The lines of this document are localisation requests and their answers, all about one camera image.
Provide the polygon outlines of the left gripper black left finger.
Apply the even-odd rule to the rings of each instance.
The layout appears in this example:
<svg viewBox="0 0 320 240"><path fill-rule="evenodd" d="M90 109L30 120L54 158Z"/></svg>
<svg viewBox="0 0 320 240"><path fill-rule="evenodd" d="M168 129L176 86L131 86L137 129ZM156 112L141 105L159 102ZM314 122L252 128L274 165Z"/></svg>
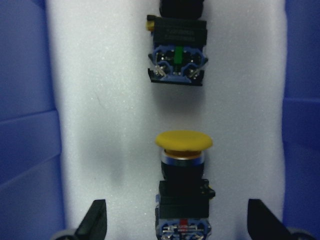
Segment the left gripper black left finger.
<svg viewBox="0 0 320 240"><path fill-rule="evenodd" d="M107 205L105 199L96 199L75 231L78 240L104 240L107 234Z"/></svg>

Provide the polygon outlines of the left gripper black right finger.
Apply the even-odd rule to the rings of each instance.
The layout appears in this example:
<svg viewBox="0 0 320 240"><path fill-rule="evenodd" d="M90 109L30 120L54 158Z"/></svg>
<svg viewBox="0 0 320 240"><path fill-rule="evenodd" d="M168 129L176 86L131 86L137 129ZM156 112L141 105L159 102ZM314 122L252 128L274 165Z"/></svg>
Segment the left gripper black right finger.
<svg viewBox="0 0 320 240"><path fill-rule="evenodd" d="M247 231L252 240L292 239L291 233L260 199L248 200Z"/></svg>

